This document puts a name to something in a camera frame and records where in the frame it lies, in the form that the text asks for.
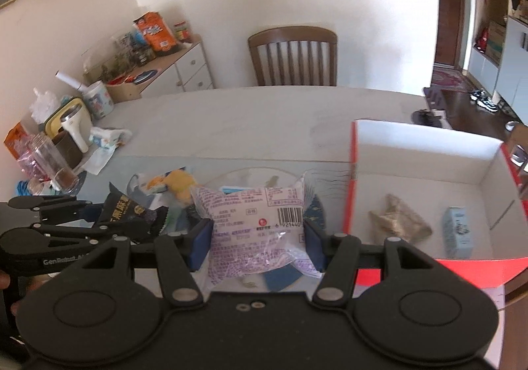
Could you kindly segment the person's left hand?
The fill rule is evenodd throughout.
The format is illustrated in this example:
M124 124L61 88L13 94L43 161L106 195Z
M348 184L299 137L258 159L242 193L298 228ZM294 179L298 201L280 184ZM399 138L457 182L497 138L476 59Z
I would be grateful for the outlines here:
M1 309L7 316L13 314L12 308L27 294L31 279L29 277L14 276L1 271Z

